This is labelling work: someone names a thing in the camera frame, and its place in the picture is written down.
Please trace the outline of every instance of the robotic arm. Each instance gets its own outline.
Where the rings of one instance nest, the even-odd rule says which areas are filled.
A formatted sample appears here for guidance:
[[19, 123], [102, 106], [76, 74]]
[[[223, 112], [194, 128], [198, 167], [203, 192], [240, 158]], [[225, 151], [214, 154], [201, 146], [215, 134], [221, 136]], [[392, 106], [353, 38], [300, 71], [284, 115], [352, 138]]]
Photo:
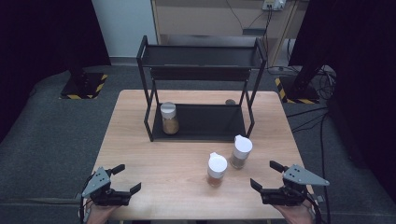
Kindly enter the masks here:
[[283, 173], [284, 185], [279, 189], [263, 189], [262, 185], [250, 178], [250, 186], [260, 193], [263, 204], [298, 206], [308, 200], [314, 206], [316, 222], [321, 222], [321, 214], [315, 201], [308, 197], [306, 185], [329, 186], [329, 181], [305, 170], [299, 165], [283, 166], [270, 161], [270, 167]]
[[126, 191], [115, 191], [110, 188], [111, 175], [123, 171], [125, 165], [121, 164], [113, 169], [105, 170], [103, 167], [99, 167], [98, 170], [87, 179], [87, 183], [84, 186], [84, 190], [81, 193], [81, 203], [79, 208], [79, 216], [82, 220], [84, 219], [84, 205], [83, 199], [91, 198], [95, 205], [109, 206], [109, 205], [125, 205], [129, 204], [132, 195], [136, 194], [141, 189], [141, 183], [130, 188], [129, 192]]

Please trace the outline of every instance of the glass jar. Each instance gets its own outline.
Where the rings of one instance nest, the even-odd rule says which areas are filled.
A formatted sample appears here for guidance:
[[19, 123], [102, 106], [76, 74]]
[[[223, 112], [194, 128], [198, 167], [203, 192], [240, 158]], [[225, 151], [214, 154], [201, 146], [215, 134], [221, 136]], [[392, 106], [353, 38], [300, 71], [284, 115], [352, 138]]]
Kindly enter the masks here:
[[178, 132], [178, 119], [176, 105], [166, 102], [161, 105], [161, 115], [163, 116], [163, 131], [167, 134]]
[[207, 183], [212, 187], [218, 187], [222, 182], [226, 169], [227, 160], [216, 152], [211, 153], [207, 163]]
[[253, 144], [250, 139], [240, 134], [237, 135], [234, 140], [233, 154], [230, 160], [231, 166], [235, 169], [242, 169], [252, 148]]

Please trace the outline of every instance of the white cap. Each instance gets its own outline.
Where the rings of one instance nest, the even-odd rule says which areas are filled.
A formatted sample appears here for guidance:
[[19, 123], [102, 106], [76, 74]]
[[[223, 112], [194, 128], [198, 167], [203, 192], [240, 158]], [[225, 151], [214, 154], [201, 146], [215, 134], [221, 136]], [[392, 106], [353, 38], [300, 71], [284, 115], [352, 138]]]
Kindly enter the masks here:
[[241, 136], [240, 134], [235, 137], [235, 148], [233, 154], [236, 158], [244, 160], [248, 157], [251, 149], [253, 149], [253, 144], [250, 139]]
[[227, 169], [227, 160], [217, 154], [216, 152], [210, 153], [207, 171], [214, 178], [221, 178], [224, 176]]
[[161, 114], [165, 119], [172, 119], [176, 115], [176, 105], [171, 102], [166, 102], [161, 105]]

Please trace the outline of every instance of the wooden table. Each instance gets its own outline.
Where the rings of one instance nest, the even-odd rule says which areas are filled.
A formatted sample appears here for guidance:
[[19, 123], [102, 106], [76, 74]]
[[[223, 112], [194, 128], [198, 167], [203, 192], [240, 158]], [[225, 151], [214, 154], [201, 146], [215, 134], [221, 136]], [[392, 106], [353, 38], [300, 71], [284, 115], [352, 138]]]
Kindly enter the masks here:
[[[238, 102], [240, 91], [159, 91], [159, 96], [161, 102], [176, 104], [221, 104], [227, 99]], [[229, 159], [233, 143], [150, 142], [143, 123], [146, 108], [143, 91], [120, 93], [94, 166], [96, 171], [99, 166], [110, 169], [125, 164], [124, 171], [111, 176], [111, 188], [115, 190], [128, 191], [142, 182], [142, 189], [129, 206], [118, 209], [112, 218], [282, 218], [271, 205], [262, 204], [260, 194], [249, 183], [253, 178], [267, 189], [282, 186], [282, 176], [269, 167], [270, 160], [303, 165], [275, 92], [257, 92], [253, 105], [256, 123], [250, 136], [253, 149], [242, 170], [229, 164], [218, 188], [210, 187], [205, 180], [209, 154], [217, 152]]]

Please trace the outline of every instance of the white wall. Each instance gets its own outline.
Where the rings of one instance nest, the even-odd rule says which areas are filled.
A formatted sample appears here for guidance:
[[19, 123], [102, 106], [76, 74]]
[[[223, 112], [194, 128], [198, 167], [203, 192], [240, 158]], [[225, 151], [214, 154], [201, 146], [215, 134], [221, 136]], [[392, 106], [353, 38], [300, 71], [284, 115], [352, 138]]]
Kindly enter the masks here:
[[136, 57], [143, 35], [157, 43], [150, 0], [92, 0], [110, 57]]

